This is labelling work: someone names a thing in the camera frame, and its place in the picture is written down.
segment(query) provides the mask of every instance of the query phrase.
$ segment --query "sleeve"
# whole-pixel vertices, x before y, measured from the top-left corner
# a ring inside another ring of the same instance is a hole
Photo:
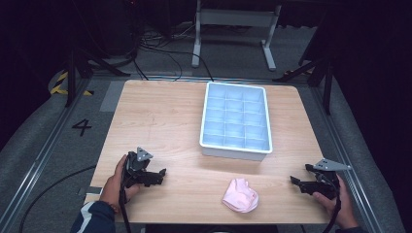
[[[105,202],[89,202],[82,207],[70,232],[116,232],[115,211]]]
[[[349,228],[349,229],[344,229],[344,230],[336,230],[336,233],[367,233],[367,231],[363,230],[360,226],[359,227],[354,227],[354,228]]]

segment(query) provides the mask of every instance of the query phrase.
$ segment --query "wooden table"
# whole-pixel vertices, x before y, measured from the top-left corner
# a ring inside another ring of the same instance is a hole
[[[299,94],[292,86],[264,87],[274,150],[260,162],[201,153],[206,83],[126,82],[90,186],[102,187],[121,156],[141,147],[154,156],[148,171],[167,168],[167,174],[162,185],[142,186],[127,203],[130,222],[327,223],[323,207],[290,181],[290,175],[313,181],[304,164],[323,157]],[[222,203],[235,178],[259,195],[249,213]],[[86,202],[97,198],[88,195]]]

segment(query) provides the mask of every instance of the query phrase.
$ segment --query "pink cloth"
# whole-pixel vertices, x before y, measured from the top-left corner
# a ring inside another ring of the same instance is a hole
[[[223,203],[232,211],[247,213],[258,206],[258,194],[243,179],[233,179],[223,197]]]

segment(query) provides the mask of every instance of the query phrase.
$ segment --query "printed number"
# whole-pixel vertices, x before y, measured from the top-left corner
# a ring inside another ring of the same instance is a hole
[[[88,119],[84,119],[80,121],[79,123],[73,125],[72,128],[82,129],[80,136],[83,137],[83,135],[85,134],[85,130],[91,128],[91,126],[87,126],[87,124],[88,124]]]

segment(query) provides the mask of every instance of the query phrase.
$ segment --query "gray floor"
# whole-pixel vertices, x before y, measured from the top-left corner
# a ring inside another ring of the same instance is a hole
[[[305,76],[290,83],[270,81],[298,67],[297,62],[314,31],[315,28],[289,27],[275,31],[271,45],[277,65],[275,72],[267,69],[259,45],[259,41],[266,37],[266,31],[260,28],[250,28],[242,33],[227,28],[208,29],[202,34],[201,56],[217,81],[296,86],[324,157],[354,168],[341,175],[353,191],[360,224],[369,232],[404,232],[392,192],[376,167],[337,83],[332,89],[331,116],[326,116],[319,102],[322,86],[308,87]],[[161,49],[192,52],[192,36],[189,34]],[[183,75],[181,81],[209,81],[204,65],[197,69],[190,67],[190,55],[173,53],[171,56],[175,61],[164,53],[139,50],[136,61],[150,80],[171,81]],[[117,57],[109,62],[121,60],[122,57]],[[59,179],[97,163],[122,84],[128,79],[142,79],[133,64],[120,69],[132,76],[115,77],[100,70],[91,80],[78,81],[80,91],[93,90],[94,94],[79,95],[71,108],[64,108],[66,95],[54,94],[1,151],[0,213],[4,213],[0,221],[1,232],[18,232],[30,203],[43,190]],[[92,128],[81,136],[81,130],[72,128],[72,125],[85,118]],[[24,177],[31,174],[30,169],[37,169],[38,175],[30,177],[32,181],[29,183]],[[92,174],[93,170],[88,170],[46,192],[30,210],[23,232],[68,232],[84,202],[80,190],[88,187]],[[22,183],[28,183],[28,188],[19,189]],[[124,232],[122,223],[117,226],[118,232]],[[133,231],[140,232],[141,226],[133,224]],[[322,232],[324,228],[324,225],[304,225],[306,232]],[[279,225],[279,232],[303,231],[300,225]]]

